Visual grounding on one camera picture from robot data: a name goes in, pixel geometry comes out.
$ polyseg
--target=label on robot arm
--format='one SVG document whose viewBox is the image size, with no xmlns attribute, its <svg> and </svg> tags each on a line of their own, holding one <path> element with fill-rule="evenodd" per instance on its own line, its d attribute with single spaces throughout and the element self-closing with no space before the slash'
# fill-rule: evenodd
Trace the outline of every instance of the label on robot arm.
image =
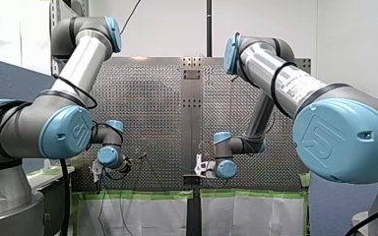
<svg viewBox="0 0 378 236">
<path fill-rule="evenodd" d="M 310 75 L 303 73 L 290 77 L 282 85 L 281 90 L 293 100 L 300 101 L 310 92 L 323 88 L 326 85 Z"/>
</svg>

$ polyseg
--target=metal stand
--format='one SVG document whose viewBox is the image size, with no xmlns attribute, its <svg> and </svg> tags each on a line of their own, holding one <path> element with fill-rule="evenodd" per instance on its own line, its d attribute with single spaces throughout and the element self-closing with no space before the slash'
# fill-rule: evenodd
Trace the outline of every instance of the metal stand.
<svg viewBox="0 0 378 236">
<path fill-rule="evenodd" d="M 184 175 L 185 190 L 193 191 L 193 198 L 188 200 L 186 216 L 186 236 L 202 235 L 201 178 L 196 175 Z"/>
</svg>

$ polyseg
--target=green tape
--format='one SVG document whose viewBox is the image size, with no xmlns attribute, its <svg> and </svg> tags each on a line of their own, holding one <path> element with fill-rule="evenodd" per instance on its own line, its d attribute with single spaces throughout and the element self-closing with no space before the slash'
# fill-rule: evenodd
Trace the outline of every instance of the green tape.
<svg viewBox="0 0 378 236">
<path fill-rule="evenodd" d="M 101 200 L 103 194 L 96 193 L 73 193 L 80 201 L 86 200 Z M 192 199 L 192 191 L 170 191 L 170 192 L 139 192 L 131 190 L 107 190 L 105 195 L 106 200 L 183 200 L 183 199 Z"/>
<path fill-rule="evenodd" d="M 262 190 L 201 190 L 201 198 L 231 198 L 231 197 L 255 197 L 271 199 L 305 199 L 306 192 L 274 192 Z"/>
<path fill-rule="evenodd" d="M 300 183 L 302 184 L 303 188 L 309 187 L 309 183 L 311 182 L 311 174 L 308 173 L 301 173 L 299 174 Z"/>
</svg>

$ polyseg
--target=white wall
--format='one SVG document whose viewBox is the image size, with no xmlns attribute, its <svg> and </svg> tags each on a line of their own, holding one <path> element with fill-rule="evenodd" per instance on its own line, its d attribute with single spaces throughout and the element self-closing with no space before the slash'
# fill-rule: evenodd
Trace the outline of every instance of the white wall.
<svg viewBox="0 0 378 236">
<path fill-rule="evenodd" d="M 317 68 L 378 96 L 378 0 L 318 0 Z"/>
<path fill-rule="evenodd" d="M 91 16 L 113 16 L 121 26 L 136 0 L 90 0 Z M 316 0 L 213 1 L 213 53 L 222 57 L 237 31 L 280 37 L 297 57 L 316 58 Z M 205 0 L 143 0 L 123 34 L 121 56 L 206 54 Z"/>
<path fill-rule="evenodd" d="M 316 0 L 213 2 L 214 56 L 222 57 L 226 40 L 239 31 L 245 35 L 284 39 L 292 47 L 296 57 L 316 59 Z M 313 63 L 313 72 L 316 71 L 314 65 L 316 64 Z"/>
<path fill-rule="evenodd" d="M 90 0 L 90 16 L 112 16 L 121 28 L 136 0 Z M 120 56 L 199 56 L 206 52 L 204 0 L 142 0 L 122 35 Z"/>
</svg>

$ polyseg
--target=metal pegboard panel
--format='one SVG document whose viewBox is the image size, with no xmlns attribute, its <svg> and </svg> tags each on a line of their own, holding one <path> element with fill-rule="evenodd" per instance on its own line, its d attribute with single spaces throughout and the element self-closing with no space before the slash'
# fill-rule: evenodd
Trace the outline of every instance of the metal pegboard panel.
<svg viewBox="0 0 378 236">
<path fill-rule="evenodd" d="M 125 189 L 181 190 L 181 58 L 112 58 L 104 63 L 92 95 L 97 122 L 117 119 L 124 123 L 123 153 L 133 161 Z M 74 191 L 94 191 L 90 171 L 98 145 L 78 158 Z M 142 160 L 139 157 L 147 154 Z M 103 180 L 104 187 L 120 189 L 121 181 Z"/>
<path fill-rule="evenodd" d="M 308 59 L 298 59 L 299 68 L 310 71 Z M 204 158 L 214 156 L 211 140 L 215 132 L 230 131 L 242 135 L 256 104 L 259 89 L 225 73 L 222 59 L 205 58 L 203 61 L 203 112 L 201 140 Z M 267 150 L 262 154 L 236 155 L 237 176 L 225 183 L 203 180 L 202 188 L 246 188 L 278 191 L 300 189 L 299 173 L 306 168 L 296 155 L 291 140 L 291 120 L 278 110 L 274 112 L 275 125 L 266 135 Z"/>
</svg>

